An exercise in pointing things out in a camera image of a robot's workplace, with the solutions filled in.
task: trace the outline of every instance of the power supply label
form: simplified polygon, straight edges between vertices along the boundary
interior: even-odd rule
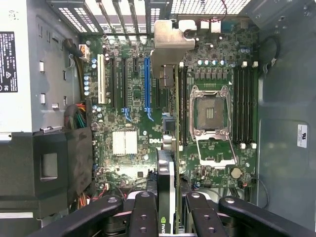
[[[14,32],[0,31],[0,93],[18,92]]]

